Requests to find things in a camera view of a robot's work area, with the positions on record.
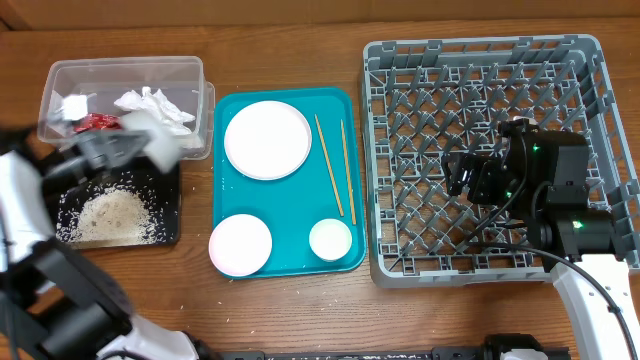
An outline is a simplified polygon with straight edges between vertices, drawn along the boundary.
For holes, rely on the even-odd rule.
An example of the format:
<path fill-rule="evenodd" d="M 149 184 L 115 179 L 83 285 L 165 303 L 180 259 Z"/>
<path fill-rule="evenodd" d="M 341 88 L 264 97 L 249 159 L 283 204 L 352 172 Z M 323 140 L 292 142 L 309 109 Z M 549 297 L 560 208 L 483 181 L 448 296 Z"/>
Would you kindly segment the white paper cup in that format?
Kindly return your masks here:
<path fill-rule="evenodd" d="M 170 172 L 181 159 L 181 147 L 172 133 L 146 111 L 135 111 L 119 120 L 127 131 L 143 131 L 149 142 L 142 149 L 143 154 L 162 173 Z"/>

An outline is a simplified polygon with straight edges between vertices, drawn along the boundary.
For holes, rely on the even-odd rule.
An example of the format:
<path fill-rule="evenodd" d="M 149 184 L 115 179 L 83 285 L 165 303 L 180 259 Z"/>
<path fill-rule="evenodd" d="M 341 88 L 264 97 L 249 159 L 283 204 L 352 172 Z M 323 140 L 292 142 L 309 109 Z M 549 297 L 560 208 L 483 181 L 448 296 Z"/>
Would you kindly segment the small white bowl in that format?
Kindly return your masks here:
<path fill-rule="evenodd" d="M 337 261 L 347 255 L 352 246 L 349 227 L 337 219 L 317 222 L 309 233 L 313 253 L 323 261 Z"/>

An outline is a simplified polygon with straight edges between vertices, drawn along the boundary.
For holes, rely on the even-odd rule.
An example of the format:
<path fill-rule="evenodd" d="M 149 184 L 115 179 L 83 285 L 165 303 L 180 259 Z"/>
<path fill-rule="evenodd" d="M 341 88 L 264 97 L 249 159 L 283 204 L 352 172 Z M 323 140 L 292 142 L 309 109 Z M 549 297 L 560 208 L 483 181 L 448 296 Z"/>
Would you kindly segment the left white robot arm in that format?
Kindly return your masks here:
<path fill-rule="evenodd" d="M 215 358 L 201 340 L 138 315 L 109 274 L 57 238 L 50 217 L 48 196 L 70 188 L 73 175 L 129 163 L 150 135 L 84 133 L 66 159 L 35 155 L 31 133 L 1 132 L 1 332 L 11 357 Z"/>

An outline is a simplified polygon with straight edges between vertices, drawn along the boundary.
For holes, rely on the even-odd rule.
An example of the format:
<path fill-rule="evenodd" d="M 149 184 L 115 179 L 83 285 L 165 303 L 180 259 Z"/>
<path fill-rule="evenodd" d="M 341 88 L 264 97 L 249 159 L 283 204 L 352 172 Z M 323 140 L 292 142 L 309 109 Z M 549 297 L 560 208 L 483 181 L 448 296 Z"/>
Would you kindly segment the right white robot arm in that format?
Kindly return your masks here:
<path fill-rule="evenodd" d="M 443 156 L 447 192 L 491 207 L 464 244 L 542 258 L 584 359 L 636 359 L 639 320 L 627 246 L 607 210 L 590 207 L 586 138 L 515 117 L 498 126 L 501 156 Z"/>

